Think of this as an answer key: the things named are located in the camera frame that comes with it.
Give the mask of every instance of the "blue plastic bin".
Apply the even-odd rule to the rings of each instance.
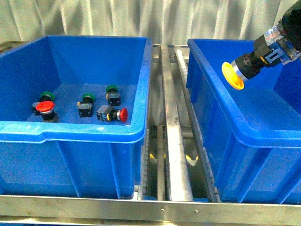
[[[223,202],[301,203],[301,61],[262,69],[243,90],[221,66],[253,41],[189,40],[187,88]]]
[[[130,198],[140,183],[151,39],[47,36],[0,55],[0,194]],[[101,122],[115,84],[126,123]],[[56,96],[60,123],[41,122],[31,105]],[[96,96],[91,118],[77,102]]]

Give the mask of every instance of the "bin floor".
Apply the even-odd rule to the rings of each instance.
[[[254,129],[301,130],[301,115],[273,90],[244,89],[232,97]]]
[[[61,123],[76,123],[76,124],[106,124],[106,125],[130,125],[133,105],[135,100],[136,86],[120,86],[118,85],[121,95],[121,106],[116,106],[115,109],[126,108],[128,110],[128,120],[126,123],[120,121],[105,122],[99,121],[96,116],[96,111],[101,105],[108,105],[106,99],[106,88],[109,84],[67,84],[62,83],[53,93],[55,99],[55,112],[59,116]],[[82,101],[82,95],[92,93],[96,97],[94,102],[94,112],[92,117],[80,118],[77,109],[77,103]],[[41,116],[31,116],[26,121],[42,122]]]

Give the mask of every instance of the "white curtain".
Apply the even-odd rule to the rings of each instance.
[[[297,0],[0,0],[0,42],[48,34],[256,39]]]

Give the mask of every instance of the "red button cap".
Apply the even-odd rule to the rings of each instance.
[[[126,109],[126,108],[123,108],[123,109],[120,111],[119,118],[120,118],[120,121],[122,121],[122,122],[126,122],[126,121],[127,121],[127,118],[128,118],[128,112],[127,112],[127,109]]]
[[[36,106],[37,111],[39,112],[49,112],[55,107],[55,103],[52,101],[42,101],[39,102],[38,105]]]

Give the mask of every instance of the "stainless steel bar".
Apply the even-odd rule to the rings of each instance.
[[[192,201],[168,46],[161,46],[161,63],[169,163],[169,199],[172,201]]]
[[[157,126],[157,199],[165,200],[165,167],[163,126]]]
[[[186,89],[186,80],[187,80],[187,71],[188,71],[187,65],[186,65],[185,61],[183,60],[183,55],[182,55],[181,50],[177,49],[175,52],[176,52],[177,64],[178,64],[178,67],[180,70],[181,85],[182,85],[184,99],[185,99],[185,103],[186,103],[186,107],[187,107],[187,111],[188,111],[188,117],[189,117],[190,124],[192,125],[191,130],[192,130],[193,136],[196,138],[197,146],[198,146],[199,153],[200,153],[200,158],[201,158],[203,166],[204,166],[205,176],[206,176],[206,180],[207,180],[206,190],[207,190],[207,194],[209,195],[208,198],[212,202],[217,202],[217,201],[219,201],[219,196],[216,194],[217,192],[215,192],[213,174],[211,172],[210,167],[208,167],[209,160],[208,160],[208,157],[206,156],[205,150],[203,149],[202,134],[201,134],[201,131],[199,130],[197,118],[195,116],[195,112],[193,110],[192,103],[190,102],[189,92]]]
[[[115,219],[301,226],[301,206],[0,196],[0,222],[21,218],[50,218],[60,224],[85,218],[91,224]]]
[[[193,133],[190,126],[181,126],[181,131],[183,135],[183,139],[193,139]]]

